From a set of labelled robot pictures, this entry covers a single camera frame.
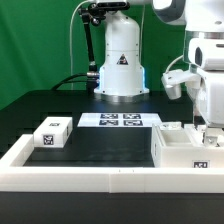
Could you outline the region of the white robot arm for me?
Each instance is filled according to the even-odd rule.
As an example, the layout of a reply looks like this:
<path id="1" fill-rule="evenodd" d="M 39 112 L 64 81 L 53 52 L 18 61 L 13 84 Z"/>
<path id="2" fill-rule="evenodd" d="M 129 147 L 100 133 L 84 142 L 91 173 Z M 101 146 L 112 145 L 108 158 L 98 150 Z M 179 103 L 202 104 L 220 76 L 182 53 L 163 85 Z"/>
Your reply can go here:
<path id="1" fill-rule="evenodd" d="M 148 91 L 139 61 L 140 29 L 123 14 L 132 5 L 150 4 L 166 24 L 183 25 L 186 71 L 165 72 L 162 82 L 171 99 L 187 86 L 210 127 L 224 127 L 224 0 L 88 0 L 95 20 L 106 19 L 106 55 L 100 68 L 101 96 L 139 96 Z"/>

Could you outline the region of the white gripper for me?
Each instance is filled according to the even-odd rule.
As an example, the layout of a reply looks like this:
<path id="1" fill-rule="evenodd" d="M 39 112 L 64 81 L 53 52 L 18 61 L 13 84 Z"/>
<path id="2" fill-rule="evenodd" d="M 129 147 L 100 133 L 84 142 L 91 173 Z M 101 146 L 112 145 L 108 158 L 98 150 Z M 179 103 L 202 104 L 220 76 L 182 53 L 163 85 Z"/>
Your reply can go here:
<path id="1" fill-rule="evenodd" d="M 195 65 L 189 66 L 195 83 L 186 83 L 193 101 L 195 116 L 201 116 L 209 127 L 224 127 L 224 71 L 205 71 Z"/>

